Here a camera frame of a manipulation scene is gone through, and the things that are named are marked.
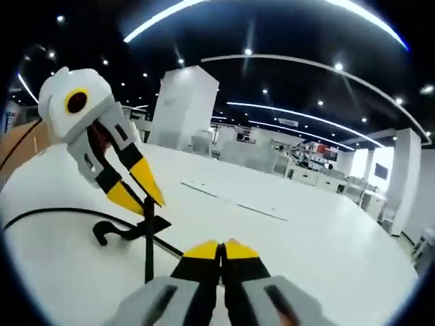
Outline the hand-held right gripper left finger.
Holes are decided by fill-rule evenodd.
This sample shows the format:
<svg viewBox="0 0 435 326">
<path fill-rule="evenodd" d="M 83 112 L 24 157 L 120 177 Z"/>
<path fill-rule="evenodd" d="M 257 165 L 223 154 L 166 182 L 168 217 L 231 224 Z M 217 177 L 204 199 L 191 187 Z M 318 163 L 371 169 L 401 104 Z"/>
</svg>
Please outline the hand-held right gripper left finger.
<svg viewBox="0 0 435 326">
<path fill-rule="evenodd" d="M 220 249 L 208 240 L 186 251 L 170 276 L 159 276 L 120 302 L 106 325 L 208 325 L 216 305 Z"/>
</svg>

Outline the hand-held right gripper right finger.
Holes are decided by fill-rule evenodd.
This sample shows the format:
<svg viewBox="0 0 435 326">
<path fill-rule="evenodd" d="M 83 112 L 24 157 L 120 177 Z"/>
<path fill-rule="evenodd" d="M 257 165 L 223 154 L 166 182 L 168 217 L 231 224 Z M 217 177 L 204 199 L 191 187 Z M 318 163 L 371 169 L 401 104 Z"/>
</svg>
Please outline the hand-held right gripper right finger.
<svg viewBox="0 0 435 326">
<path fill-rule="evenodd" d="M 272 276 L 257 251 L 222 245 L 222 284 L 232 325 L 333 325 L 320 302 L 284 276 Z"/>
</svg>

